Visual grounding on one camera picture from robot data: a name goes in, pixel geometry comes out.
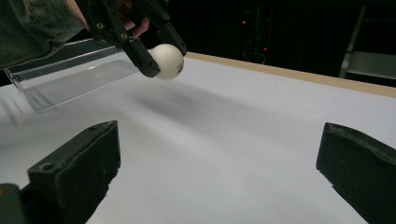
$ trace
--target ping pong ball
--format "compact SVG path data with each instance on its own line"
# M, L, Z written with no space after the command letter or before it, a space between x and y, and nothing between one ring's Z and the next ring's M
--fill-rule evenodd
M161 44L150 51L151 57L158 64L161 72L157 78L171 80L180 75L184 66L184 58L180 50L170 44Z

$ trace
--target white tabletop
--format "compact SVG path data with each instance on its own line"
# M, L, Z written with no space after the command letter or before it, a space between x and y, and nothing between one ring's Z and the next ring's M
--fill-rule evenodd
M365 223L316 169L325 122L396 147L396 98L186 58L41 113L0 88L0 183L117 120L121 168L89 223Z

